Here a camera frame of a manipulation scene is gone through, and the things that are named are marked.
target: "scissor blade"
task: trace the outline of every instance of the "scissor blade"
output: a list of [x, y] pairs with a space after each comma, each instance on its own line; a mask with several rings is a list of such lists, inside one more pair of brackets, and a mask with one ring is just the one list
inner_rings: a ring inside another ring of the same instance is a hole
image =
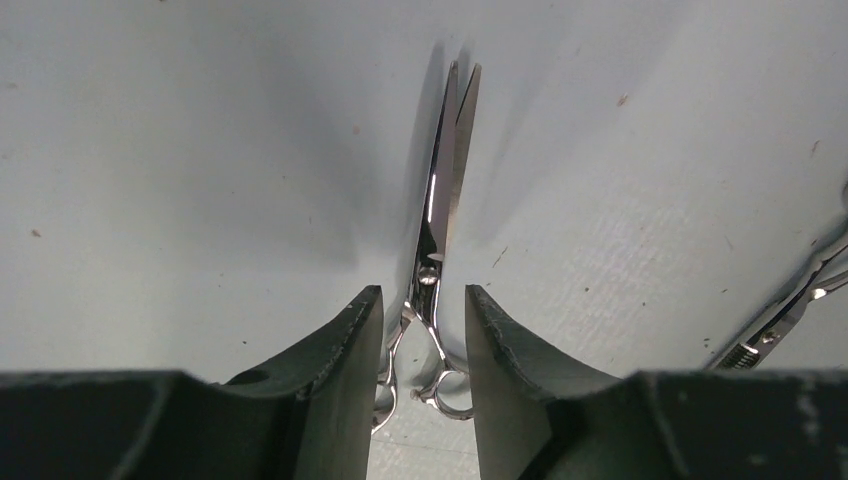
[[448, 230], [446, 244], [450, 244], [456, 222], [456, 210], [459, 207], [459, 194], [462, 191], [462, 180], [465, 178], [465, 165], [468, 162], [468, 150], [471, 148], [471, 131], [474, 129], [474, 114], [477, 111], [477, 94], [480, 91], [480, 74], [482, 67], [474, 64], [471, 78], [459, 115], [456, 119], [456, 145], [453, 154], [453, 187], [451, 189], [450, 210], [448, 213]]
[[799, 300], [792, 308], [786, 312], [786, 315], [783, 316], [781, 322], [784, 324], [784, 328], [786, 328], [786, 333], [789, 333], [795, 325], [798, 325], [798, 322], [801, 321], [801, 317], [804, 316], [804, 313], [807, 311], [807, 305], [810, 304], [810, 294], [805, 292], [804, 298]]
[[457, 110], [457, 64], [453, 62], [448, 73], [445, 98], [442, 102], [442, 114], [439, 118], [439, 128], [433, 146], [433, 160], [430, 165], [427, 202], [424, 212], [425, 221], [430, 227], [429, 233], [432, 235], [436, 247], [436, 251], [431, 253], [429, 257], [438, 261], [444, 260], [447, 250]]
[[817, 283], [815, 285], [815, 290], [813, 291], [813, 300], [823, 298], [825, 295], [839, 290], [845, 285], [848, 285], [848, 271], [842, 272], [839, 275], [834, 275], [827, 280]]

